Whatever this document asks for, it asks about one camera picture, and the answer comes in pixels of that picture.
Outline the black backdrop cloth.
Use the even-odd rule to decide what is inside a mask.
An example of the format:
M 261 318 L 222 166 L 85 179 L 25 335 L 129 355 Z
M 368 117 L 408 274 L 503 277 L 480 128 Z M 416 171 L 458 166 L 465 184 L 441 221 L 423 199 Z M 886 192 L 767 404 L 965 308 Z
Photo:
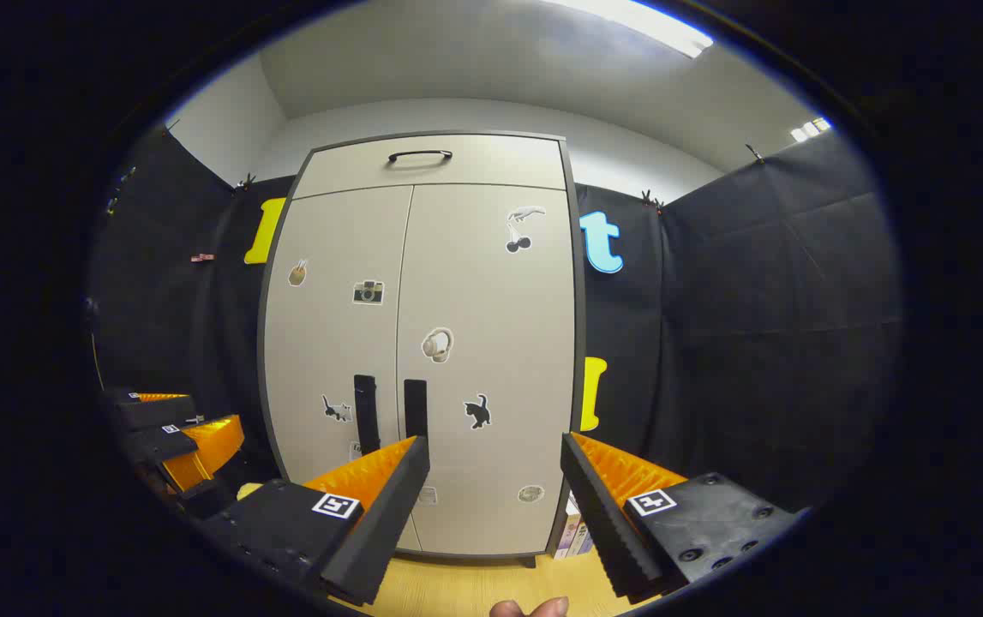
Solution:
M 151 133 L 100 222 L 85 319 L 103 382 L 238 414 L 269 473 L 257 383 L 263 266 L 244 256 L 294 178 L 233 188 Z M 586 273 L 586 351 L 608 364 L 593 436 L 672 471 L 718 471 L 787 509 L 866 460 L 903 308 L 886 210 L 839 137 L 790 146 L 672 201 L 578 183 L 618 227 L 617 273 Z M 213 261 L 193 263 L 194 254 Z

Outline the colourful book stack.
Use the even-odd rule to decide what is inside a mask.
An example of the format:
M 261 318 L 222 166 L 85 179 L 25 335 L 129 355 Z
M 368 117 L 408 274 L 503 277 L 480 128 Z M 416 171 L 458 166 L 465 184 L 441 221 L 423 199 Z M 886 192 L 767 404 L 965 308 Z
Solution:
M 588 524 L 585 523 L 581 511 L 578 509 L 576 496 L 573 493 L 568 495 L 565 513 L 565 526 L 563 526 L 556 551 L 554 551 L 555 560 L 578 557 L 593 550 L 593 540 L 590 539 Z

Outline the white cabinet drawer front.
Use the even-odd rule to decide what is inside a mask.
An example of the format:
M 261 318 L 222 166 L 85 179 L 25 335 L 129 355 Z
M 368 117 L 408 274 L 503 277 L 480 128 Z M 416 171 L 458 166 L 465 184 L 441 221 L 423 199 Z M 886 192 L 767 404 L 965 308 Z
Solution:
M 390 153 L 444 149 L 440 157 L 401 158 Z M 434 134 L 378 138 L 311 153 L 292 198 L 350 190 L 424 184 L 491 184 L 551 190 L 566 187 L 557 140 L 511 135 Z

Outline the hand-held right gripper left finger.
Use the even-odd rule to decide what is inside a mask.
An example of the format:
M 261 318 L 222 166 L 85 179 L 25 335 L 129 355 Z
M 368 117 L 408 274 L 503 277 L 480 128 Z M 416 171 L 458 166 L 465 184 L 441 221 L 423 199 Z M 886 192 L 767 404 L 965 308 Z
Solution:
M 272 480 L 201 520 L 222 554 L 310 601 L 373 604 L 429 473 L 424 436 L 298 484 Z

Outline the long ceiling light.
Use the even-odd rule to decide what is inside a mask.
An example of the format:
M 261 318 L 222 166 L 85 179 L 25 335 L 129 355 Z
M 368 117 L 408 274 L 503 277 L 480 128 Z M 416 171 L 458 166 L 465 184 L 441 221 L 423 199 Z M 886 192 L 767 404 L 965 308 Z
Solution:
M 635 0 L 541 0 L 542 3 L 588 13 L 602 20 L 627 27 L 653 39 L 687 58 L 698 58 L 715 45 L 706 33 L 671 15 Z

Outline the double-door shoe cabinet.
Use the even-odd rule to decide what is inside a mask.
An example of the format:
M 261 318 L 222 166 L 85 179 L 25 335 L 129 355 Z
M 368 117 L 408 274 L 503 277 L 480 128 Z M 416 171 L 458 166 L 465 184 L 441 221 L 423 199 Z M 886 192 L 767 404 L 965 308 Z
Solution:
M 423 437 L 401 554 L 550 554 L 584 312 L 565 138 L 429 130 L 312 148 L 277 219 L 257 328 L 282 476 Z

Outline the shoe cabinet door camera sticker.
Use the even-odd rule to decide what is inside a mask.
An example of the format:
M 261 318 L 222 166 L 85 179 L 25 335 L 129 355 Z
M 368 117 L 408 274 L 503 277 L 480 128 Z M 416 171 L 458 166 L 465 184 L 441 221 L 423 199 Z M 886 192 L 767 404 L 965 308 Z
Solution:
M 284 476 L 304 484 L 367 451 L 358 375 L 376 386 L 382 446 L 401 438 L 398 283 L 413 188 L 298 198 L 269 259 L 261 375 Z

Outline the shoe cabinet door cherry sticker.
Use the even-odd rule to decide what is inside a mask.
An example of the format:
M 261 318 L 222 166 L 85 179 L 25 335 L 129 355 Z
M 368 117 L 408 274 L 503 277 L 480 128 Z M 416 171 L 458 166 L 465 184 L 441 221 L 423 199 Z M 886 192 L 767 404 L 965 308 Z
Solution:
M 562 190 L 414 188 L 399 281 L 404 381 L 428 383 L 431 466 L 417 549 L 448 558 L 546 550 L 576 382 L 576 274 Z

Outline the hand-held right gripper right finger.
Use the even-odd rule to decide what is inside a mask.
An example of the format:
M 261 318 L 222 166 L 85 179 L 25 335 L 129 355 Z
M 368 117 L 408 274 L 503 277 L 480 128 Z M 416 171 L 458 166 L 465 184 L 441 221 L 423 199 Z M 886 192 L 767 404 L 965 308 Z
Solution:
M 738 569 L 808 517 L 717 472 L 685 477 L 576 431 L 560 467 L 614 593 L 632 604 Z

